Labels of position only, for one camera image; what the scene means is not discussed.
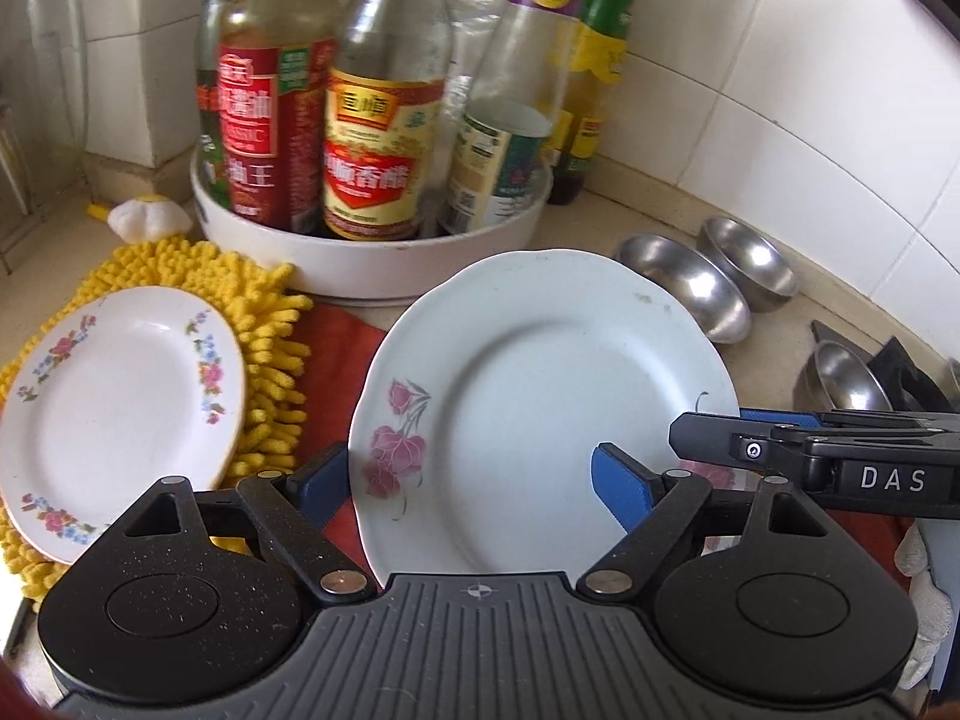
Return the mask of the white gloved hand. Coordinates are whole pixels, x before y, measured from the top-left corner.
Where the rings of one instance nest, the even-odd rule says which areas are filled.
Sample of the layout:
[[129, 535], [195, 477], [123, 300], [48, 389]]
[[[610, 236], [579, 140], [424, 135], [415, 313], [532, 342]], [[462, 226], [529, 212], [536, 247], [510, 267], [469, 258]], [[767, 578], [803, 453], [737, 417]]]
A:
[[934, 665], [934, 658], [947, 639], [955, 622], [949, 595], [934, 583], [928, 546], [912, 523], [896, 548], [893, 562], [903, 577], [910, 581], [910, 598], [918, 617], [918, 632], [903, 668], [898, 687], [909, 691], [923, 681]]

